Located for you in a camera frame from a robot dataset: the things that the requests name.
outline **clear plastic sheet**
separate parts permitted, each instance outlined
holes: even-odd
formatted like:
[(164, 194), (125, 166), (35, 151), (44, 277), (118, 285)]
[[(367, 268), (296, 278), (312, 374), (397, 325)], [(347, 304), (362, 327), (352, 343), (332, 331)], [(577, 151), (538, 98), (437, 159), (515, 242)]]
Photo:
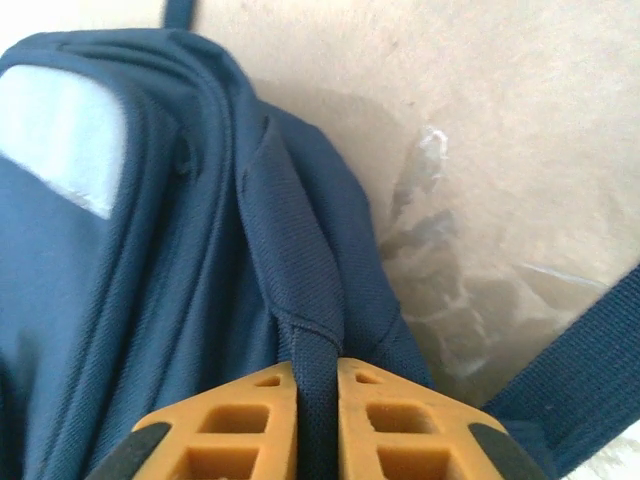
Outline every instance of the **clear plastic sheet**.
[(448, 141), (436, 126), (422, 129), (394, 186), (379, 247), (438, 386), (480, 405), (607, 285), (501, 255), (499, 244), (493, 268), (465, 268), (465, 225), (446, 185), (455, 161)]

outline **backpack strap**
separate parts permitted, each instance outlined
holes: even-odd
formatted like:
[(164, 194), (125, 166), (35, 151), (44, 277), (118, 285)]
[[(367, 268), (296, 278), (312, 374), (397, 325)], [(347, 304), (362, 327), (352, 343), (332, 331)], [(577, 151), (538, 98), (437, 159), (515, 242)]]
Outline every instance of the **backpack strap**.
[(640, 418), (640, 266), (484, 409), (539, 424), (561, 476)]
[(189, 30), (193, 20), (194, 0), (167, 0), (164, 10), (164, 28)]

